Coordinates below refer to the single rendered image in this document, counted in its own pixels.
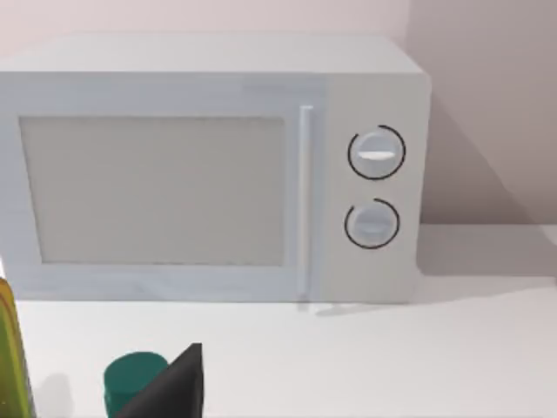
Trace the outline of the large white microwave knob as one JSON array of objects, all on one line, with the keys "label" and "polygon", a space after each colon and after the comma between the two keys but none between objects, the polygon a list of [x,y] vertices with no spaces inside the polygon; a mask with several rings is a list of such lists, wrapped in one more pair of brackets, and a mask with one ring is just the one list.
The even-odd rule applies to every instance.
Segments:
[{"label": "large white microwave knob", "polygon": [[367,177],[385,176],[399,163],[399,141],[390,132],[360,136],[352,147],[352,162]]}]

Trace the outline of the teal bottle cap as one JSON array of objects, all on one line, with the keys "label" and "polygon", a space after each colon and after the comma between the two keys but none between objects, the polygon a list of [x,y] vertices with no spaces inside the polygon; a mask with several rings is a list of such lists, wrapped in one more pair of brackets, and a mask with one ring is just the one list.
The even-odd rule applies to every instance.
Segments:
[{"label": "teal bottle cap", "polygon": [[116,358],[104,370],[104,405],[108,418],[143,390],[169,362],[153,352],[132,352]]}]

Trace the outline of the yellow green bottle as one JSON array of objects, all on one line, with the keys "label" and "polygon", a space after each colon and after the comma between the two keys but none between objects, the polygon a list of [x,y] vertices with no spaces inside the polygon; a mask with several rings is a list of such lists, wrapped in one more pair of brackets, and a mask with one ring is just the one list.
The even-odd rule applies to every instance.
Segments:
[{"label": "yellow green bottle", "polygon": [[14,294],[0,277],[0,418],[37,418]]}]

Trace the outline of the pale microwave oven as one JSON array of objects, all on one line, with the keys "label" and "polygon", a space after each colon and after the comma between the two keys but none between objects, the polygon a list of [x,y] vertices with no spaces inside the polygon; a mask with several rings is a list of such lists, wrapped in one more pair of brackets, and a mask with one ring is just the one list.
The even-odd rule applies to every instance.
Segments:
[{"label": "pale microwave oven", "polygon": [[[325,86],[319,268],[306,302],[405,303],[419,281],[417,246],[431,78],[392,41],[376,35],[127,33],[60,38],[0,58],[4,73],[276,74]],[[399,163],[367,177],[352,147],[390,132]],[[388,209],[393,229],[378,246],[350,232],[357,207]]]}]

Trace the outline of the small white microwave knob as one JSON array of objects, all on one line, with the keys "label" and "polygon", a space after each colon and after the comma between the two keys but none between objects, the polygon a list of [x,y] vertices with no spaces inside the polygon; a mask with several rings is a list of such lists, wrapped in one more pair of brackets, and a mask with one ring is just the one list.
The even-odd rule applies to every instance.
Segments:
[{"label": "small white microwave knob", "polygon": [[393,229],[388,209],[381,205],[357,207],[351,215],[350,232],[362,246],[378,246],[386,242]]}]

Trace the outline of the pale microwave door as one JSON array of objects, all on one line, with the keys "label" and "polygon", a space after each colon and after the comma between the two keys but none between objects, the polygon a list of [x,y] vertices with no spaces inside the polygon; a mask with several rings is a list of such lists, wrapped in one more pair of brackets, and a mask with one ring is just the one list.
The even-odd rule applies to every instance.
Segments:
[{"label": "pale microwave door", "polygon": [[299,300],[301,105],[311,293],[325,98],[300,75],[0,75],[0,257],[16,294]]}]

